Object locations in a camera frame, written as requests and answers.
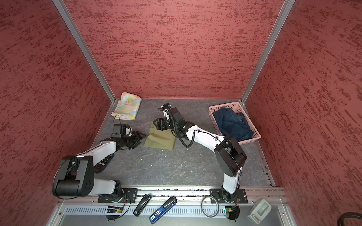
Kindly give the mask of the floral pastel skirt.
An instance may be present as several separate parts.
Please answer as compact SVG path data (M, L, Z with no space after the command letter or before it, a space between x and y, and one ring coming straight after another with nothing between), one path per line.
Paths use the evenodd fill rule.
M138 113L142 98L131 93L123 92L115 110L111 115L119 116L121 120L134 121Z

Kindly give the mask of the dark blue skirt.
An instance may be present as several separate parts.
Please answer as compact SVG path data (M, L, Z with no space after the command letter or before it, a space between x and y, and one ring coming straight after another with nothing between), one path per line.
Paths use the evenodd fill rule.
M214 112L213 116L224 136L231 135L238 142L253 138L254 132L243 113L235 113L231 108L221 108Z

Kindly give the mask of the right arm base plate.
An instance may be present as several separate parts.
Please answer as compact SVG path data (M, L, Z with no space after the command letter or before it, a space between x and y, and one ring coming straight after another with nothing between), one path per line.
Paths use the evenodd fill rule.
M248 203L248 198L245 189L237 189L233 194L229 194L223 188L211 188L210 196L215 198L219 203L236 204L237 201L241 204Z

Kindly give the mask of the olive green skirt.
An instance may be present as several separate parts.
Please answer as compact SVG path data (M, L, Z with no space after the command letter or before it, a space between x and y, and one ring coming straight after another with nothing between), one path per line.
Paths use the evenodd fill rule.
M144 146L163 150L173 150L175 140L176 137L171 130L157 130L155 125L152 124Z

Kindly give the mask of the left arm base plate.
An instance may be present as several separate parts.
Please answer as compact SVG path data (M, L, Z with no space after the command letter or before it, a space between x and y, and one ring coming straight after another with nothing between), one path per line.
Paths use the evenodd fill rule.
M123 194L120 197L115 197L114 195L100 195L98 203L135 203L137 193L137 188L123 188Z

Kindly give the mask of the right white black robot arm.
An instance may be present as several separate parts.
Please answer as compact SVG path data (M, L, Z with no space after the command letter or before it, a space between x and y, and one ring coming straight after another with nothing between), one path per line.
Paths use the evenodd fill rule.
M213 134L193 122L186 121L178 109L172 108L170 104L164 104L158 110L163 112L164 116L153 121L157 130L171 130L185 148L199 143L215 154L224 173L220 196L225 202L235 202L239 190L239 175L247 160L247 155L238 141L231 135Z

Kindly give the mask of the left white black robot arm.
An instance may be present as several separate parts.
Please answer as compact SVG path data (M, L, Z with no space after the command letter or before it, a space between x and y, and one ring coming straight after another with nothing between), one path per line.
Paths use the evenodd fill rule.
M146 135L139 131L126 137L111 137L78 155L67 155L53 179L52 193L63 200L97 195L108 202L119 203L126 195L118 180L96 179L117 151L126 147L133 150Z

